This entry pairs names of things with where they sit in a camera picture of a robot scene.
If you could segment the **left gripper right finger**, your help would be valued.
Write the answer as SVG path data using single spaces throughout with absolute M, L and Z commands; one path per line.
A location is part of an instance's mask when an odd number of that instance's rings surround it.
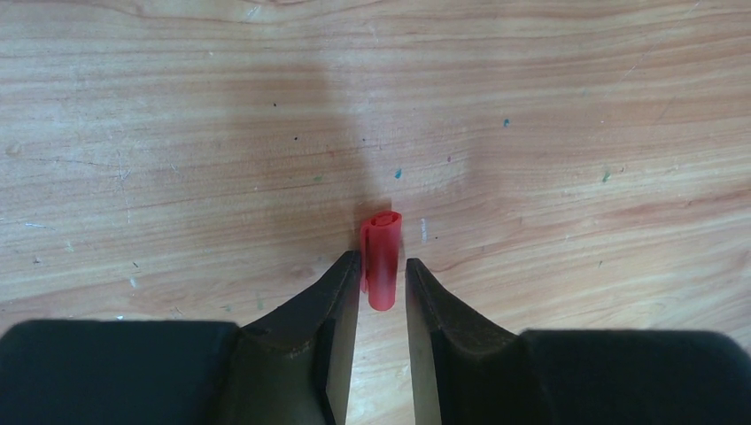
M 406 263 L 419 424 L 747 424 L 750 358 L 708 331 L 514 334 Z

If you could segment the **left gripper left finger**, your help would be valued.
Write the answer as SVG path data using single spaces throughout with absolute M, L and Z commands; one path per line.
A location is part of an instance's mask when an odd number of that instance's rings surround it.
M 231 321 L 29 320 L 1 339 L 4 424 L 342 424 L 360 254 Z

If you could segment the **red marker cap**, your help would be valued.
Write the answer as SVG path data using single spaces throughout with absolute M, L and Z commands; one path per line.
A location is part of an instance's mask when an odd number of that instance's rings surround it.
M 395 304 L 402 217 L 398 212 L 377 213 L 360 225 L 360 290 L 377 311 Z

